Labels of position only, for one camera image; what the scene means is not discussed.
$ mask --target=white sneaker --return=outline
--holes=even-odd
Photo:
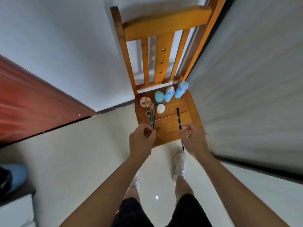
[[[187,166],[187,160],[184,152],[179,152],[175,157],[176,171],[173,177],[174,184],[176,185],[177,178],[182,176],[185,179],[185,170]]]
[[[133,180],[131,181],[131,184],[129,185],[129,187],[131,187],[132,185],[135,185],[137,191],[139,192],[139,183],[138,183],[138,174],[139,171],[136,173],[136,175],[134,176]]]

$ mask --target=chair seat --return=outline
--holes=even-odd
[[[176,90],[178,84],[174,84],[173,87]],[[150,109],[142,108],[140,105],[140,99],[144,96],[147,96],[151,99],[152,103],[155,103],[155,92],[161,91],[165,94],[167,88],[168,87],[166,86],[148,92],[140,93],[135,97],[135,112],[138,124],[142,122],[149,124],[149,118],[146,117],[145,113]],[[154,147],[180,139],[178,135],[179,123],[176,108],[179,108],[182,125],[194,123],[199,127],[203,127],[197,108],[189,91],[186,91],[179,99],[176,99],[173,96],[169,102],[164,101],[162,104],[165,105],[165,111],[162,114],[156,113],[155,115],[156,118],[154,122],[154,129],[156,129],[157,137],[154,142]]]

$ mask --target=black shorts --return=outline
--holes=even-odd
[[[136,198],[122,201],[112,227],[153,227]],[[206,226],[211,224],[197,199],[191,194],[184,194],[178,201],[168,227]]]

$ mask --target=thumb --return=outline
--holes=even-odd
[[[151,134],[149,135],[148,140],[152,141],[154,143],[154,140],[156,139],[156,130],[153,130]]]
[[[186,145],[186,143],[188,141],[188,137],[181,130],[179,130],[179,136],[180,136],[182,143]]]

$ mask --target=red door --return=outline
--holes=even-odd
[[[0,56],[0,147],[97,113]]]

